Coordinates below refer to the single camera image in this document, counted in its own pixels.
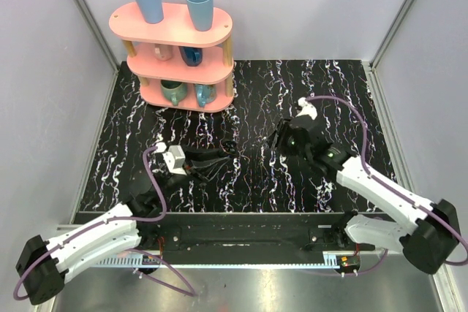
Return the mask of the black earbud charging case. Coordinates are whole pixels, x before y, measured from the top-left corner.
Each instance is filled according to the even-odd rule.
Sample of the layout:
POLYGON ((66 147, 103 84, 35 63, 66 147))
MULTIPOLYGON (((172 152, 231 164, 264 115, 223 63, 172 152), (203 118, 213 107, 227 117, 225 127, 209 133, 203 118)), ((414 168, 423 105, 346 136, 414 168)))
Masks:
POLYGON ((237 143, 233 140, 225 140, 221 144, 222 150, 230 155, 237 154, 237 143))

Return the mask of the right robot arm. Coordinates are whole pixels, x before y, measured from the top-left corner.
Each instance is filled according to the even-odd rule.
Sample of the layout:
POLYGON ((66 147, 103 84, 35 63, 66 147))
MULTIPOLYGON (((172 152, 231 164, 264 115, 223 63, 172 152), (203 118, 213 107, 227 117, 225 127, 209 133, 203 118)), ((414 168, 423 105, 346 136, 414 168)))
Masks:
POLYGON ((347 214, 333 229, 341 251, 357 243, 403 254, 420 271, 433 275, 461 242, 455 207, 406 190, 373 170, 349 148, 328 142, 318 120, 300 115, 279 122, 268 144, 285 157, 303 159, 316 173, 361 195, 383 210, 390 221, 347 214))

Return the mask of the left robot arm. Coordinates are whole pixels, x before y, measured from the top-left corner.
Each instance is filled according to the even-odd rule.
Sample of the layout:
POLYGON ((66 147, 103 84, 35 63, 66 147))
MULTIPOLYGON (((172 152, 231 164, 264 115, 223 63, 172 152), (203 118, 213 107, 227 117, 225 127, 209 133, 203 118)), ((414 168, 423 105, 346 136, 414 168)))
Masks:
POLYGON ((36 235, 26 242, 15 266, 19 281, 14 299, 40 305, 99 261, 122 251, 148 251, 159 245, 156 224, 167 215, 165 194, 186 182, 212 181, 236 156, 231 142, 208 149, 164 142, 148 148, 143 152, 144 170, 132 176, 116 206, 65 234, 48 240, 36 235))

